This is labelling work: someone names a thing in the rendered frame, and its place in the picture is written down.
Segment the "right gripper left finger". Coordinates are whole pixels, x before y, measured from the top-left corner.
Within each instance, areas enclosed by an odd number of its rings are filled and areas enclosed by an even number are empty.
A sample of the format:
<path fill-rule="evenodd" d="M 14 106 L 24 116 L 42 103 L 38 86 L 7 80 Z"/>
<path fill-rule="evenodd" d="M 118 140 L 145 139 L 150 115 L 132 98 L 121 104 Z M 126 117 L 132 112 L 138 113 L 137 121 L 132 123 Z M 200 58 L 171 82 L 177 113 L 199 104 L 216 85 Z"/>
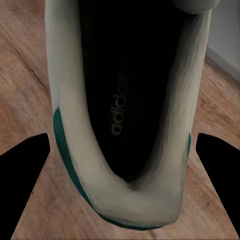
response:
<path fill-rule="evenodd" d="M 47 133 L 0 155 L 0 240 L 10 240 L 50 153 Z"/>

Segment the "gym shoe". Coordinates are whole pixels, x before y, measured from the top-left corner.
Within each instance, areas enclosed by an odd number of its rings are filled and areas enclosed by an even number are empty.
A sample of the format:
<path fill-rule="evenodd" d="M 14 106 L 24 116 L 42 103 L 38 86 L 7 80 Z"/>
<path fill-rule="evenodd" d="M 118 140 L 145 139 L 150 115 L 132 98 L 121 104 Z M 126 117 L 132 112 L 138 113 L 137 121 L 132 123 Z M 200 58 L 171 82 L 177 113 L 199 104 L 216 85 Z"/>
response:
<path fill-rule="evenodd" d="M 87 204 L 147 231 L 181 213 L 219 0 L 45 0 L 56 144 Z"/>

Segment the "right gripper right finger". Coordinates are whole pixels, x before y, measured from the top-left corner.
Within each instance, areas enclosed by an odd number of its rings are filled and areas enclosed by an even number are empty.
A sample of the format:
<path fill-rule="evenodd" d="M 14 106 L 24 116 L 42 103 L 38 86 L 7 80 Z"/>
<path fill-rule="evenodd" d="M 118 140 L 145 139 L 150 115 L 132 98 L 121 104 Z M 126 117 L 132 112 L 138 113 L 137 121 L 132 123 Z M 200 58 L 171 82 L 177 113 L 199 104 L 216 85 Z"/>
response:
<path fill-rule="evenodd" d="M 216 136 L 200 133 L 196 152 L 240 237 L 240 150 Z"/>

